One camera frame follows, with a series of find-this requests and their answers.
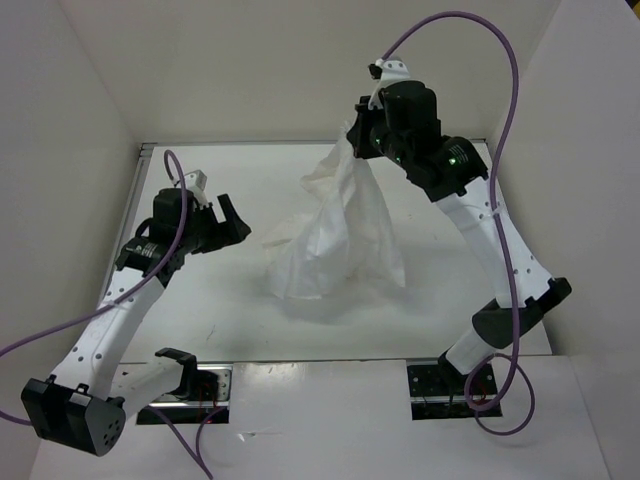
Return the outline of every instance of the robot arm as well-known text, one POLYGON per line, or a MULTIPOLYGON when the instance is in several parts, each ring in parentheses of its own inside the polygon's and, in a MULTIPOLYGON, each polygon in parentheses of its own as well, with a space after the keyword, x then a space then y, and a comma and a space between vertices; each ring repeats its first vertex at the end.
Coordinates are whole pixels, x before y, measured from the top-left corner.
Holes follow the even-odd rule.
POLYGON ((467 139, 441 134, 434 92, 411 80, 398 59, 380 59, 369 71, 378 83, 372 95, 360 98, 356 123, 347 134, 355 156, 385 156, 402 167, 462 233, 495 292, 495 299, 473 316, 472 327, 439 359, 444 379, 459 389, 481 360, 513 342, 496 213, 512 253, 521 335, 566 298, 571 287, 537 262, 511 222, 499 188, 497 212, 492 211, 487 166, 467 139))
MULTIPOLYGON (((136 293, 95 317, 45 381, 32 378, 23 389, 23 404, 40 438, 102 456, 111 450, 131 415, 167 392, 187 398, 197 389, 196 357, 171 348, 156 352, 156 359, 144 368, 114 380, 144 316, 184 265, 185 256, 235 245, 251 232, 227 195, 218 197, 226 221, 217 221, 204 195, 206 177, 201 171, 187 174, 185 180, 185 228, 166 265, 136 293)), ((179 188, 158 193, 153 216, 122 248, 101 307, 113 303, 159 265, 176 237, 181 210, 179 188)))

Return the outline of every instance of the purple cable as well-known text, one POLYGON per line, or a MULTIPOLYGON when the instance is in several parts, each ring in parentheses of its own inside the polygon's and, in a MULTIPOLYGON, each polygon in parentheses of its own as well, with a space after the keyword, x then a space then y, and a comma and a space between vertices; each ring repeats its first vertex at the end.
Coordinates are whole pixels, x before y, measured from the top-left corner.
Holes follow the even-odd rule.
MULTIPOLYGON (((160 263, 158 263, 158 265, 156 265, 156 267, 151 272, 149 272, 149 274, 146 277, 144 277, 137 285, 135 285, 130 290, 124 292, 122 295, 116 298, 112 304, 105 305, 104 307, 97 309, 95 312, 76 318, 75 320, 70 320, 56 327, 48 328, 47 330, 43 330, 39 333, 34 333, 33 335, 25 337, 22 340, 18 340, 17 342, 12 343, 11 345, 4 347, 2 350, 0 350, 0 358, 4 357, 7 353, 12 352, 13 350, 20 348, 28 343, 35 342, 36 340, 47 337, 54 333, 58 333, 67 328, 74 327, 84 322, 88 322, 89 320, 99 315, 102 315, 103 313, 108 312, 109 310, 114 308, 115 305, 120 304, 121 302, 129 298, 131 295, 138 292, 142 287, 144 287, 147 283, 149 283, 151 279, 154 278, 158 274, 158 272, 160 272, 160 270, 167 264, 167 262, 169 261, 173 253, 178 248, 180 239, 182 238, 182 233, 184 232, 185 223, 187 222, 187 188, 186 188, 184 173, 182 171, 182 166, 180 165, 180 162, 178 161, 178 158, 176 157, 175 153, 173 153, 171 150, 165 150, 164 165, 169 175, 169 178, 172 181, 173 181, 173 176, 171 175, 171 171, 169 168, 169 159, 171 159, 171 161, 176 167, 176 170, 178 171, 178 179, 180 180, 180 190, 182 193, 181 195, 182 210, 180 211, 180 221, 178 223, 178 231, 176 232, 176 236, 173 239, 173 242, 171 243, 171 246, 169 247, 169 250, 167 251, 166 255, 162 258, 162 260, 160 260, 160 263)), ((5 413, 2 410, 0 410, 0 418, 2 418, 3 420, 7 420, 9 422, 17 423, 19 425, 25 425, 25 426, 31 425, 31 422, 29 420, 14 417, 13 415, 5 413)))
POLYGON ((162 420, 164 423, 167 424, 167 426, 171 429, 171 431, 173 432, 173 434, 176 436, 176 438, 178 439, 178 441, 182 444, 182 446, 184 447, 184 449, 187 451, 187 453, 191 456, 191 458, 193 458, 193 461, 196 462, 198 464, 198 466, 202 469, 202 471, 205 473, 205 475, 207 476, 207 478, 209 480, 213 480, 213 475, 211 474, 211 472, 209 471, 209 469, 207 468, 207 466, 204 464, 204 461, 202 460, 202 458, 200 457, 200 455, 196 455, 196 453, 191 449, 191 447, 189 446, 189 444, 187 443, 187 441, 184 439, 184 437, 182 436, 182 434, 178 431, 178 429, 176 428, 176 426, 173 424, 173 422, 171 422, 171 420, 169 420, 169 417, 167 417, 164 413, 162 413, 161 410, 158 410, 155 407, 152 406, 147 406, 147 409, 149 411, 151 411, 152 413, 154 413, 158 418, 160 418, 160 420, 162 420))
MULTIPOLYGON (((513 117, 516 112, 516 105, 518 103, 518 89, 519 89, 519 73, 518 73, 518 62, 516 60, 515 52, 509 43, 509 40, 505 36, 504 33, 498 29, 493 23, 486 20, 485 18, 480 17, 479 15, 475 15, 473 13, 468 12, 460 12, 460 11, 449 11, 449 12, 441 12, 435 15, 431 15, 418 23, 416 23, 413 27, 407 30, 392 46, 387 50, 384 55, 382 55, 382 59, 386 60, 389 58, 397 48, 402 45, 405 40, 407 40, 411 35, 420 30, 425 25, 434 22, 436 20, 440 20, 442 18, 464 18, 466 20, 471 20, 472 22, 478 23, 483 27, 489 29, 491 33, 493 33, 500 43, 507 51, 507 55, 509 57, 509 64, 511 65, 511 75, 512 75, 512 83, 511 83, 511 101, 509 103, 509 111, 507 113, 507 118, 504 122, 504 128, 502 130, 502 134, 500 135, 500 139, 498 141, 498 146, 496 147, 496 153, 493 158, 493 165, 491 167, 491 173, 489 175, 489 201, 491 204, 491 209, 496 212, 498 207, 498 202, 496 198, 496 180, 498 178, 498 166, 500 165, 500 157, 502 156, 502 151, 504 149, 504 144, 507 141, 507 136, 509 135, 509 130, 511 129, 511 124, 513 123, 513 117)), ((494 435, 499 436, 507 436, 513 435, 514 433, 518 433, 522 431, 533 418, 533 413, 535 411, 536 400, 535 394, 533 391, 533 386, 531 385, 531 381, 525 374, 524 370, 518 365, 518 356, 520 354, 520 312, 518 310, 518 291, 516 288, 516 279, 513 273, 513 265, 511 262, 511 254, 509 252, 509 245, 507 243, 507 238, 504 233, 504 227, 502 225, 502 220, 500 218, 499 213, 494 213, 494 219, 496 222, 496 230, 498 231, 498 238, 500 239, 500 246, 502 248, 502 255, 504 256, 504 263, 507 270, 507 278, 509 280, 509 293, 511 295, 511 316, 513 320, 513 348, 511 357, 508 355, 504 355, 502 353, 495 353, 493 355, 489 355, 487 358, 482 360, 467 376, 467 380, 464 384, 464 396, 467 401, 467 405, 475 412, 476 422, 478 425, 482 427, 485 431, 492 433, 494 435), (511 365, 509 366, 509 371, 507 373, 507 377, 504 381, 504 385, 498 392, 498 394, 489 402, 479 405, 473 401, 473 397, 471 396, 471 384, 473 382, 474 377, 480 371, 482 367, 484 367, 487 363, 489 363, 493 358, 500 357, 506 358, 511 361, 511 365), (529 413, 525 420, 515 427, 512 430, 500 432, 496 430, 491 430, 480 422, 479 412, 484 412, 490 410, 498 405, 500 400, 507 394, 509 388, 511 388, 511 384, 513 383, 513 379, 515 377, 516 371, 519 371, 527 384, 527 388, 529 389, 531 395, 531 406, 529 408, 529 413)))
POLYGON ((218 413, 220 413, 223 410, 224 410, 224 407, 220 407, 220 408, 214 409, 212 412, 209 412, 209 414, 206 417, 204 417, 204 420, 202 420, 202 422, 200 423, 200 426, 198 427, 198 433, 196 433, 196 455, 198 456, 198 458, 203 464, 204 464, 204 459, 202 458, 202 453, 200 452, 200 437, 202 436, 202 430, 204 429, 204 426, 207 425, 209 420, 211 420, 213 417, 215 417, 218 413))

